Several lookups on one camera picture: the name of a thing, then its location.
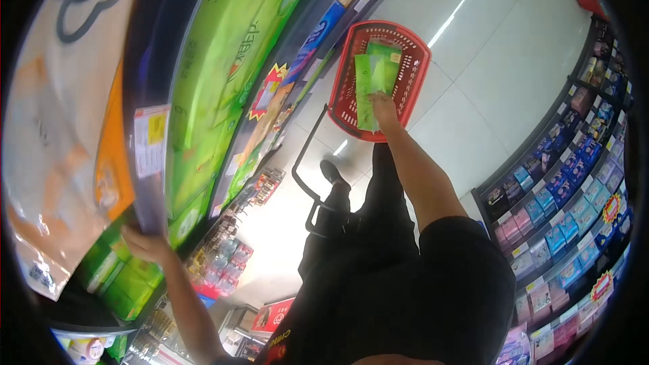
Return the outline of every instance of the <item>hand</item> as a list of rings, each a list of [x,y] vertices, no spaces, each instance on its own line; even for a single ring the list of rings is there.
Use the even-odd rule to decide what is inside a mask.
[[[379,91],[369,95],[369,100],[372,102],[374,117],[384,134],[401,128],[401,123],[396,117],[396,105],[390,96]]]
[[[127,225],[122,225],[121,234],[128,249],[136,258],[165,266],[164,264],[176,255],[164,237],[143,235]]]

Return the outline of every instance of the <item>shoe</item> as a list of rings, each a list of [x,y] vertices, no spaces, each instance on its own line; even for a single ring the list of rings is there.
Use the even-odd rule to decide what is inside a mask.
[[[329,183],[334,183],[336,181],[345,183],[347,186],[351,187],[347,181],[345,181],[338,172],[338,168],[334,165],[333,162],[328,161],[327,159],[322,159],[320,161],[320,171],[324,175],[324,178],[329,181]]]

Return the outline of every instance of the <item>fluorescent light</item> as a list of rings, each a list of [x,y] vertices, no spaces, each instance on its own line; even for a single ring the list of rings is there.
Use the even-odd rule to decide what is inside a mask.
[[[343,150],[347,146],[347,140],[345,140],[342,144],[340,144],[340,147],[338,147],[337,150],[334,151],[334,157],[337,157],[340,151]]]
[[[446,20],[446,21],[444,22],[444,24],[442,24],[442,27],[440,27],[440,28],[437,30],[437,33],[435,33],[435,35],[433,36],[433,39],[430,40],[430,42],[428,43],[428,47],[429,47],[429,48],[431,48],[431,47],[433,46],[433,44],[435,44],[435,41],[437,41],[437,39],[442,35],[442,33],[444,32],[444,30],[445,30],[447,27],[449,27],[450,22],[453,21],[453,19],[455,19],[455,13],[457,13],[458,10],[459,10],[459,8],[462,7],[462,5],[464,4],[464,1],[465,1],[465,0],[462,0],[462,1],[458,4],[458,7],[456,7],[455,10],[451,13],[451,15],[450,15],[450,17],[448,18],[448,20]]]

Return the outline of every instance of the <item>person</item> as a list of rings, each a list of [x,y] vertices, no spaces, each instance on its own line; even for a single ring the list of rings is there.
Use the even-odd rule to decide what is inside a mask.
[[[489,365],[514,308],[506,259],[471,220],[444,171],[396,117],[393,100],[371,96],[386,144],[376,144],[363,207],[328,161],[333,184],[304,246],[303,285],[255,363]],[[404,190],[420,231],[414,239]],[[207,310],[164,239],[126,229],[134,256],[158,263],[178,331],[197,364],[240,364],[223,350]]]

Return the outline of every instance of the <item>supermarket aisle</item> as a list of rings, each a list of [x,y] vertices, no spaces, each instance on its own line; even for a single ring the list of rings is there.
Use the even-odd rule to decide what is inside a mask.
[[[386,0],[373,18],[403,24],[430,42],[432,62],[408,130],[446,170],[458,196],[487,179],[538,124],[590,24],[590,13],[575,0]],[[258,305],[290,296],[300,285],[296,267],[312,202],[289,172],[329,101],[336,69],[313,87],[272,160],[287,171],[286,179],[266,206],[247,210],[239,238],[255,255],[234,301]],[[324,198],[330,185],[318,163],[334,160],[353,184],[352,208],[358,208],[372,175],[371,151],[372,144],[325,117],[298,172]]]

